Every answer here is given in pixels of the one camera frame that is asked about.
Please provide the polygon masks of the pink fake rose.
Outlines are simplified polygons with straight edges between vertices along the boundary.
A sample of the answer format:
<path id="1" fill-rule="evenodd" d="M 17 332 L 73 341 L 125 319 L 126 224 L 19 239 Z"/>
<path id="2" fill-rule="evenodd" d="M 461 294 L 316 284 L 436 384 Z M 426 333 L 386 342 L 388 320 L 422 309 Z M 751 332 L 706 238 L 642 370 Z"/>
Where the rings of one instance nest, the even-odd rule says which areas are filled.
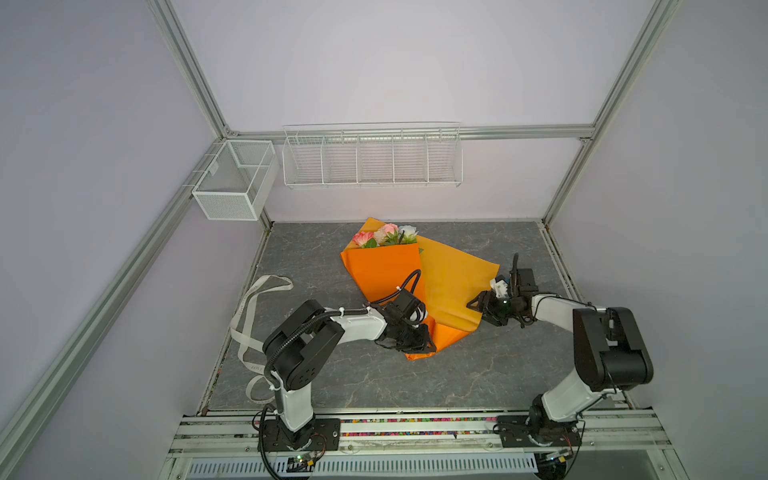
<path id="1" fill-rule="evenodd" d="M 357 248 L 376 248 L 378 242 L 375 238 L 374 232 L 358 232 L 352 239 L 353 244 Z"/>

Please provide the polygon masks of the orange yellow wrapping paper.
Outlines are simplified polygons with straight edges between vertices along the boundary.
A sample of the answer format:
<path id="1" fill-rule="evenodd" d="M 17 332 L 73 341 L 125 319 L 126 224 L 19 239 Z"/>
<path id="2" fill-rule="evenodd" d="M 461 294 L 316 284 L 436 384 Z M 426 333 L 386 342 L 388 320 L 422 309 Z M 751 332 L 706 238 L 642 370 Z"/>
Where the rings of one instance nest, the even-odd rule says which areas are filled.
<path id="1" fill-rule="evenodd" d="M 384 224 L 369 218 L 358 232 L 375 232 Z M 414 244 L 397 241 L 366 249 L 357 248 L 351 240 L 340 256 L 370 302 L 394 293 L 413 271 L 421 272 L 406 288 L 425 304 L 426 324 L 437 350 L 432 354 L 407 354 L 411 361 L 434 356 L 478 329 L 482 315 L 466 304 L 489 289 L 500 269 L 495 263 L 420 234 Z"/>

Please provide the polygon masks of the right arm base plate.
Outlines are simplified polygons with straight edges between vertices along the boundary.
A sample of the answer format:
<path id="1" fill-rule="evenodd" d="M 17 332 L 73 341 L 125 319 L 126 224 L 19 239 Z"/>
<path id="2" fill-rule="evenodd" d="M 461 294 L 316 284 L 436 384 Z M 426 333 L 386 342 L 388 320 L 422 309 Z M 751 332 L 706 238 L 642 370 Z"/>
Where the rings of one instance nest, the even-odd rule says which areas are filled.
<path id="1" fill-rule="evenodd" d="M 576 422 L 531 420 L 527 414 L 500 415 L 492 431 L 504 448 L 575 448 L 582 444 Z"/>

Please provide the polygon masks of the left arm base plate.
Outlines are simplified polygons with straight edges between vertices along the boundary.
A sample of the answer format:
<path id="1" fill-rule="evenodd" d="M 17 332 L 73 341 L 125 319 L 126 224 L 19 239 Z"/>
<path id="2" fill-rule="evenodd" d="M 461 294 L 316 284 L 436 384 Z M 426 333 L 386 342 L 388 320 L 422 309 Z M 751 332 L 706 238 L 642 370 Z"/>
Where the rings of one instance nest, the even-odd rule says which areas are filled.
<path id="1" fill-rule="evenodd" d="M 337 451 L 341 440 L 339 418 L 314 418 L 298 431 L 290 431 L 280 419 L 267 419 L 260 428 L 265 452 L 305 450 Z"/>

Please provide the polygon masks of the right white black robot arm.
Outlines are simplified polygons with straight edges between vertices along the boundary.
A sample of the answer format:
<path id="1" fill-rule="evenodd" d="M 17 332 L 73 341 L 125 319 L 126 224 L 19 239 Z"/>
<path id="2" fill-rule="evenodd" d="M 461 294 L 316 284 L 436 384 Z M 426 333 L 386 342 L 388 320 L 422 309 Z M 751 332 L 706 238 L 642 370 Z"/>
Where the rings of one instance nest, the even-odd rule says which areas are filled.
<path id="1" fill-rule="evenodd" d="M 630 309 L 598 307 L 541 292 L 528 268 L 514 267 L 507 277 L 497 276 L 467 308 L 494 326 L 511 320 L 523 328 L 545 322 L 572 335 L 572 371 L 535 397 L 526 417 L 498 418 L 495 429 L 504 440 L 535 446 L 568 442 L 588 409 L 611 394 L 653 379 L 652 361 Z"/>

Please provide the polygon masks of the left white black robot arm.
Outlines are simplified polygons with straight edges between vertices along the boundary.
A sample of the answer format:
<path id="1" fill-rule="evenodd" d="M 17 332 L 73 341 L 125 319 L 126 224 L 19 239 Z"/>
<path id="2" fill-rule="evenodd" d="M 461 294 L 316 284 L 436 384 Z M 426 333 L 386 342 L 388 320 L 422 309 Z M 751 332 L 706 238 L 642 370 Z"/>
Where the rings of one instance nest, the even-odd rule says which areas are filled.
<path id="1" fill-rule="evenodd" d="M 434 353 L 425 303 L 417 298 L 421 271 L 412 271 L 392 293 L 362 308 L 326 308 L 302 303 L 265 342 L 265 378 L 275 392 L 275 418 L 260 432 L 269 451 L 299 450 L 339 433 L 338 420 L 318 420 L 312 382 L 336 348 L 370 341 L 408 355 Z"/>

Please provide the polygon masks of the cream printed ribbon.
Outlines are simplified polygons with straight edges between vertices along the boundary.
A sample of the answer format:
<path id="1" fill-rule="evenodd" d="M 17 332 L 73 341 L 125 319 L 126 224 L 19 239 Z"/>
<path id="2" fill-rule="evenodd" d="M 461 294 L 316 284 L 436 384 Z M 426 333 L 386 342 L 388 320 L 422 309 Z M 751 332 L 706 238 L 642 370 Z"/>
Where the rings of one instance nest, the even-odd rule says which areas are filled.
<path id="1" fill-rule="evenodd" d="M 242 295 L 230 320 L 228 327 L 229 337 L 237 344 L 237 358 L 253 374 L 253 377 L 245 387 L 246 398 L 251 402 L 266 402 L 268 398 L 256 398 L 254 390 L 260 382 L 264 382 L 268 386 L 270 385 L 269 381 L 265 378 L 266 361 L 256 363 L 246 359 L 246 354 L 249 351 L 264 354 L 263 342 L 253 336 L 259 298 L 264 294 L 287 292 L 293 288 L 294 283 L 289 277 L 271 274 L 258 277 Z"/>

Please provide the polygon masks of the white fake rose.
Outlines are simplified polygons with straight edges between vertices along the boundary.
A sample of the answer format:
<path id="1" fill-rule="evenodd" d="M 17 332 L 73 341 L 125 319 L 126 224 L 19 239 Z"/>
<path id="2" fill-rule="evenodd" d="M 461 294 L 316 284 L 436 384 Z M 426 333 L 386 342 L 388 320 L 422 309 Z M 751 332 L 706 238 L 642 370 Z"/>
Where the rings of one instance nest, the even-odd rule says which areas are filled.
<path id="1" fill-rule="evenodd" d="M 412 225 L 402 225 L 399 227 L 399 243 L 414 244 L 418 239 L 418 230 Z"/>

